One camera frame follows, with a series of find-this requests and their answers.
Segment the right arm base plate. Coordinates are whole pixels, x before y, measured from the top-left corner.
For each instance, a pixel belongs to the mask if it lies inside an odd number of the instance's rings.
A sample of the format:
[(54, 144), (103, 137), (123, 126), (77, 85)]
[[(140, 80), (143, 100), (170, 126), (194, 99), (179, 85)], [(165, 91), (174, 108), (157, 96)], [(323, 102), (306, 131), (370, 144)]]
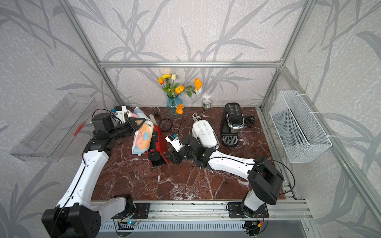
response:
[(267, 204), (264, 203), (257, 210), (251, 210), (242, 202), (229, 202), (226, 205), (226, 210), (229, 213), (229, 218), (261, 218), (269, 217)]

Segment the red coffee machine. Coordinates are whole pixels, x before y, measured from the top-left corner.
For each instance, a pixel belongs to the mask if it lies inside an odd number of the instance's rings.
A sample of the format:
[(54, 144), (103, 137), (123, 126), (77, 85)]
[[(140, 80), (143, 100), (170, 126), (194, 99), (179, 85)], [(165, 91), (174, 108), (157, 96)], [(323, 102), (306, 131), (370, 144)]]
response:
[(158, 125), (154, 125), (150, 146), (146, 152), (150, 165), (155, 168), (169, 164), (170, 161), (165, 156), (167, 152), (168, 146), (163, 132)]

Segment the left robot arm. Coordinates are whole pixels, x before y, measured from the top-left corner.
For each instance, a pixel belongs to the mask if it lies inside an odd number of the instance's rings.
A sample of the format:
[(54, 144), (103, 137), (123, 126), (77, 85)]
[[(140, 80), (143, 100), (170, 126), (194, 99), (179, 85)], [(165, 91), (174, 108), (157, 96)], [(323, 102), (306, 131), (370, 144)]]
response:
[(92, 118), (93, 137), (82, 153), (82, 163), (68, 190), (53, 209), (42, 215), (42, 223), (52, 238), (95, 238), (101, 226), (120, 213), (133, 215), (136, 207), (129, 194), (116, 196), (91, 208), (91, 197), (115, 141), (132, 136), (145, 123), (145, 118), (127, 118), (118, 125), (112, 113)]

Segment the colourful striped cloth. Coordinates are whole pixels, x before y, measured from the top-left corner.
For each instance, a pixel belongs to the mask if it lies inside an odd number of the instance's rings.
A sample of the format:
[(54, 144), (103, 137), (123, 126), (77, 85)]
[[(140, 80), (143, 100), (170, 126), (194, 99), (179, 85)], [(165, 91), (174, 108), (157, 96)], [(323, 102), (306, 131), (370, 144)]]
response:
[(129, 118), (145, 119), (144, 122), (141, 120), (136, 121), (141, 127), (135, 132), (132, 145), (132, 154), (141, 155), (150, 148), (154, 124), (139, 107), (134, 108), (133, 112), (128, 111), (127, 114)]

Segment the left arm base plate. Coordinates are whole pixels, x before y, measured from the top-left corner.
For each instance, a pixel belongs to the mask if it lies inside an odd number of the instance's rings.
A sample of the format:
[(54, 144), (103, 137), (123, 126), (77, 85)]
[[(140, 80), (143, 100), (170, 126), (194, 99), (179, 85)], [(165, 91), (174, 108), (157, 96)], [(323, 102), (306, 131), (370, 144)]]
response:
[(117, 215), (115, 215), (112, 219), (114, 220), (129, 220), (129, 219), (148, 219), (150, 203), (148, 202), (138, 202), (134, 204), (134, 209), (125, 210)]

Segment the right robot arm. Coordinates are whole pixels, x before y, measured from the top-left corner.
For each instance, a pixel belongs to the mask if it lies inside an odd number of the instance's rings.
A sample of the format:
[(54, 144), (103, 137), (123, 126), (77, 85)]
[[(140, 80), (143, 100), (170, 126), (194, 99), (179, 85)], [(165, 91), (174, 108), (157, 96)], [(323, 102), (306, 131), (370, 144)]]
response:
[(179, 139), (173, 133), (166, 137), (166, 141), (173, 147), (169, 157), (174, 164), (188, 160), (202, 169), (223, 171), (247, 180), (252, 190), (243, 200), (245, 208), (257, 211), (264, 204), (277, 203), (284, 176), (270, 160), (262, 156), (245, 159), (224, 154), (214, 148), (203, 147), (190, 135)]

